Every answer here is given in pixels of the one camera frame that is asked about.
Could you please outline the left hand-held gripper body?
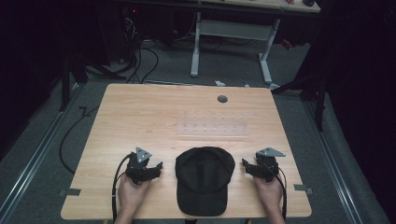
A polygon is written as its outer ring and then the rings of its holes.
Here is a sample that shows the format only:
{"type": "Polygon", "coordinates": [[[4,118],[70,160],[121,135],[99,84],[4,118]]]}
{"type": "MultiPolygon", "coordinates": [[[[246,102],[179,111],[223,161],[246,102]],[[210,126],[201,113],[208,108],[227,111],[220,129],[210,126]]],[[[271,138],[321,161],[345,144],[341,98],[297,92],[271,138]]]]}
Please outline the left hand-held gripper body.
{"type": "Polygon", "coordinates": [[[148,168],[147,165],[151,156],[151,153],[141,147],[136,147],[135,152],[130,154],[125,174],[134,184],[140,185],[142,183],[138,181],[138,177],[148,168]]]}

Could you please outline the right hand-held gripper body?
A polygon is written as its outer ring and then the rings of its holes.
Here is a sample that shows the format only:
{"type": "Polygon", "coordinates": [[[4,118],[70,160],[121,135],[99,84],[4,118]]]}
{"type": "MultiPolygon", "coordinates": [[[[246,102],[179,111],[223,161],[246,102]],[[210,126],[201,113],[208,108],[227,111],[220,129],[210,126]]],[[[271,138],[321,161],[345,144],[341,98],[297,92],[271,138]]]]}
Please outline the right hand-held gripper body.
{"type": "Polygon", "coordinates": [[[277,157],[285,157],[286,154],[272,147],[266,147],[256,152],[257,170],[255,176],[263,178],[266,183],[271,182],[279,174],[277,157]]]}

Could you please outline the black baseball cap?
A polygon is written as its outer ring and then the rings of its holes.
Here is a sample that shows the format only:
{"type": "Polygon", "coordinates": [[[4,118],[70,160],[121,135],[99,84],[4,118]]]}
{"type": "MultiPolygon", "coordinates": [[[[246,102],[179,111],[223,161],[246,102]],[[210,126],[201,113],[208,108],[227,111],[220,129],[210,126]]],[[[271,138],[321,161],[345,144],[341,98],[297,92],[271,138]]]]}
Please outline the black baseball cap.
{"type": "Polygon", "coordinates": [[[194,147],[176,158],[177,205],[187,215],[216,217],[228,203],[233,156],[220,147],[194,147]]]}

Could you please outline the person's left hand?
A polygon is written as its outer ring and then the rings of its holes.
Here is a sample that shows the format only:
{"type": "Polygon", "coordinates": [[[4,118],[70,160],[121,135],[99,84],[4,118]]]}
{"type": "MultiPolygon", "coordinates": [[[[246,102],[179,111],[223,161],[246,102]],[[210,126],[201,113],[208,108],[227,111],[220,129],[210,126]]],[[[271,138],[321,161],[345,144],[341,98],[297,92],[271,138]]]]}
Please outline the person's left hand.
{"type": "Polygon", "coordinates": [[[123,175],[120,179],[118,195],[120,198],[120,212],[118,217],[132,218],[143,202],[151,181],[144,181],[136,185],[129,177],[123,175]]]}

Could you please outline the person's right hand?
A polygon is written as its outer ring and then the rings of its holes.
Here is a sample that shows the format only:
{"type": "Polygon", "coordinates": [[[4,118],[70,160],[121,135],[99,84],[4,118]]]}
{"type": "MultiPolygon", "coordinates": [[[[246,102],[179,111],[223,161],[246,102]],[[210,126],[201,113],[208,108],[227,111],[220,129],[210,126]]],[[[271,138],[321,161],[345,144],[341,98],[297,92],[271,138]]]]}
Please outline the person's right hand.
{"type": "Polygon", "coordinates": [[[283,189],[279,181],[274,177],[271,182],[266,182],[262,178],[253,177],[257,186],[259,199],[267,213],[267,216],[280,215],[280,200],[283,196],[283,189]]]}

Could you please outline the clear plastic sheet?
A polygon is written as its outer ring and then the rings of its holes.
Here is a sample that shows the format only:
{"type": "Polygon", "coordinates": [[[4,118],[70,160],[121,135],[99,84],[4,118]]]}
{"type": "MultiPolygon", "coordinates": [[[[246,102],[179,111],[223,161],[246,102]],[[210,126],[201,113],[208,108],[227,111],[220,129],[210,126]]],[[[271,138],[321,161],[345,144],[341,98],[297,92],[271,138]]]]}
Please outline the clear plastic sheet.
{"type": "Polygon", "coordinates": [[[231,112],[184,112],[177,119],[177,134],[245,137],[249,135],[248,116],[231,112]]]}

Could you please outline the black metal stand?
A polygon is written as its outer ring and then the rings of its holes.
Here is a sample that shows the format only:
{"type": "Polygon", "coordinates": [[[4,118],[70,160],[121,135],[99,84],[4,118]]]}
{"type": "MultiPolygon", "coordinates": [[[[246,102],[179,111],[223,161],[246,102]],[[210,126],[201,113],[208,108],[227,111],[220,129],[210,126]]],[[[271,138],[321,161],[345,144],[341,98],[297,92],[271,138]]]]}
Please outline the black metal stand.
{"type": "Polygon", "coordinates": [[[69,103],[71,102],[71,88],[70,88],[70,77],[77,82],[77,84],[85,85],[88,82],[88,75],[85,71],[85,67],[90,66],[101,74],[113,78],[123,79],[116,72],[110,71],[102,65],[95,63],[88,58],[77,54],[68,53],[63,60],[63,72],[61,75],[62,81],[62,104],[60,107],[61,111],[65,111],[69,103]]]}
{"type": "Polygon", "coordinates": [[[311,46],[298,69],[296,78],[274,90],[272,94],[279,94],[287,90],[301,90],[300,99],[304,102],[315,100],[314,122],[322,132],[322,118],[325,108],[326,72],[323,63],[325,60],[320,54],[320,49],[311,46]]]}

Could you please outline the white-framed desk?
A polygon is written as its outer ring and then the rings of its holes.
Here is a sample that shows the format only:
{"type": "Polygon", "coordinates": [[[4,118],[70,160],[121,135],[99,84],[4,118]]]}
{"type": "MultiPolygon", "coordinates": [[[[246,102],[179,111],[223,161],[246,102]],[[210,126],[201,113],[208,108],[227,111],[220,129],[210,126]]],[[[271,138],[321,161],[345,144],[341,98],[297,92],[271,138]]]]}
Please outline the white-framed desk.
{"type": "MultiPolygon", "coordinates": [[[[238,9],[258,9],[270,12],[296,12],[303,15],[318,14],[321,11],[316,0],[187,0],[199,7],[236,7],[238,9]]],[[[191,76],[199,75],[200,40],[204,35],[228,37],[245,40],[264,41],[266,43],[259,57],[264,82],[274,86],[269,71],[267,58],[273,45],[278,26],[281,22],[279,16],[271,19],[269,24],[253,24],[250,21],[226,21],[225,19],[204,19],[201,12],[195,14],[194,49],[191,58],[191,76]]]]}

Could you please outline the metal floor rail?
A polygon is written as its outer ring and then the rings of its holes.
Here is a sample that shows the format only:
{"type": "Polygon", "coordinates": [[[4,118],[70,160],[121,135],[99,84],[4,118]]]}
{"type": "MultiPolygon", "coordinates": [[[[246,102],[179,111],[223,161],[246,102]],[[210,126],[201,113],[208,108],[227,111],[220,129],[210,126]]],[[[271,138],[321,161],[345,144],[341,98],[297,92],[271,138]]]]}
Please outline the metal floor rail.
{"type": "Polygon", "coordinates": [[[62,88],[28,120],[0,161],[0,224],[57,223],[71,175],[59,162],[58,146],[71,121],[72,106],[59,109],[62,88]]]}
{"type": "Polygon", "coordinates": [[[329,171],[330,177],[336,189],[338,198],[346,212],[346,216],[350,224],[362,224],[361,215],[352,198],[351,192],[347,183],[339,169],[339,166],[332,154],[330,145],[323,131],[318,128],[315,120],[314,107],[308,102],[302,102],[305,112],[309,117],[310,123],[313,126],[317,139],[319,141],[319,148],[321,149],[326,167],[329,171]]]}

